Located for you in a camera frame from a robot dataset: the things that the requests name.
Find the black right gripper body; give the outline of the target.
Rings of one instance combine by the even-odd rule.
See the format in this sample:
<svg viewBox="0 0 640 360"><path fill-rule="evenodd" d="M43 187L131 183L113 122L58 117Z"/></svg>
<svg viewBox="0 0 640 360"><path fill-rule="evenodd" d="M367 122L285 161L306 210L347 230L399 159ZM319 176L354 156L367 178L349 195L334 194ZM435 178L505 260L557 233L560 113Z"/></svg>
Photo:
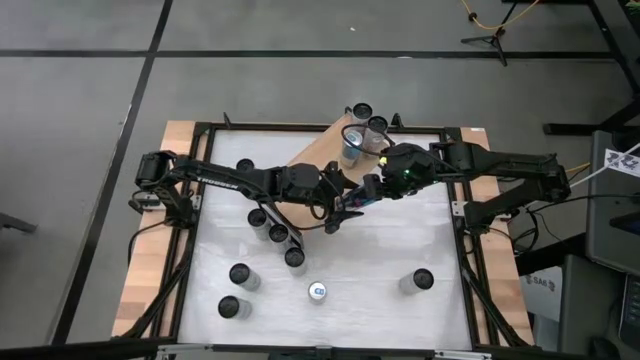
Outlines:
<svg viewBox="0 0 640 360"><path fill-rule="evenodd" d="M419 145L400 143L381 151L382 190L384 198L415 195L436 182L441 156Z"/></svg>

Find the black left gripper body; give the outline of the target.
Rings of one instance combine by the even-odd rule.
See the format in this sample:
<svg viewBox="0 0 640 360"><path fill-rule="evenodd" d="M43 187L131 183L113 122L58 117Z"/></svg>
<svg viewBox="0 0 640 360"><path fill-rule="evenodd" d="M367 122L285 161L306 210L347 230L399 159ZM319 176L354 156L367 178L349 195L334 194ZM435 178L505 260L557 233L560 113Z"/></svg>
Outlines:
<svg viewBox="0 0 640 360"><path fill-rule="evenodd" d="M282 201L302 204L311 209L317 220L326 220L336 210L338 193L323 175L323 170L312 164L299 163L286 167L283 174Z"/></svg>

